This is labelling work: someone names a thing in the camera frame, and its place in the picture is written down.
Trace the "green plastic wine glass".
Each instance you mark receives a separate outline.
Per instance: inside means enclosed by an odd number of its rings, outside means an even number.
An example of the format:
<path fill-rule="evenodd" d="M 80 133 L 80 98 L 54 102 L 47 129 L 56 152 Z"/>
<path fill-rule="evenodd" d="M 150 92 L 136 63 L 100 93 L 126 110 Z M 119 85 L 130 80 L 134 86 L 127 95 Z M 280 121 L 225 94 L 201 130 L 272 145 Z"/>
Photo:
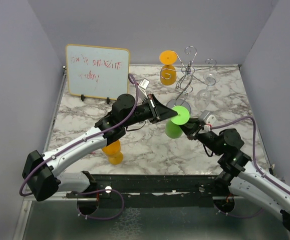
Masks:
<path fill-rule="evenodd" d="M 172 110 L 177 112 L 176 116 L 173 116 L 165 125 L 165 134 L 171 139 L 177 139 L 181 137 L 183 131 L 180 126 L 186 124 L 190 119 L 190 112 L 184 106 L 176 105 Z"/>

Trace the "clear wine glass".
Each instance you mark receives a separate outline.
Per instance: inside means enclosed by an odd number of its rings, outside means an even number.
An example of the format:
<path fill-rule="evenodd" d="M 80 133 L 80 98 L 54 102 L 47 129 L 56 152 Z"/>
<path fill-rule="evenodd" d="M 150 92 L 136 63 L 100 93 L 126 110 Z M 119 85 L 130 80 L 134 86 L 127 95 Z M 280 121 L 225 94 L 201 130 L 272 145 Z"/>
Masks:
<path fill-rule="evenodd" d="M 211 102 L 212 94 L 209 90 L 219 82 L 218 73 L 214 70 L 206 72 L 203 75 L 203 83 L 206 85 L 205 89 L 201 89 L 195 96 L 194 105 L 198 110 L 205 110 Z"/>

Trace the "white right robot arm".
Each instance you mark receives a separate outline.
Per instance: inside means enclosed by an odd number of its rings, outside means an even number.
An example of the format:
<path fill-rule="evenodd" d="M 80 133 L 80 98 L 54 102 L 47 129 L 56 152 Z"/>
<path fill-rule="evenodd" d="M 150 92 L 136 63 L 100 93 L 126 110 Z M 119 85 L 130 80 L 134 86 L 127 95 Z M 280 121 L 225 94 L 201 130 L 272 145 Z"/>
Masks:
<path fill-rule="evenodd" d="M 261 168 L 254 155 L 241 150 L 244 142 L 238 131 L 230 128 L 235 123 L 210 126 L 191 118 L 180 128 L 189 140 L 201 142 L 220 157 L 222 172 L 214 184 L 219 195 L 230 192 L 251 201 L 276 216 L 290 232 L 290 186 Z"/>

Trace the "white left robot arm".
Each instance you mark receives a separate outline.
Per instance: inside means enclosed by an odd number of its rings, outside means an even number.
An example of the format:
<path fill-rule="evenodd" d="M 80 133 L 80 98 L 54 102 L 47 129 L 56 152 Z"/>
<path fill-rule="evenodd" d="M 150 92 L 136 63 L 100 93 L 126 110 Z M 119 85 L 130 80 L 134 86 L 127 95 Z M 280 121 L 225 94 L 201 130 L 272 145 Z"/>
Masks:
<path fill-rule="evenodd" d="M 150 94 L 141 105 L 130 94 L 122 94 L 112 109 L 95 125 L 75 140 L 45 153 L 28 154 L 22 177 L 31 194 L 39 202 L 60 191 L 60 174 L 70 165 L 122 138 L 125 128 L 143 121 L 155 124 L 177 116 L 177 112 Z"/>

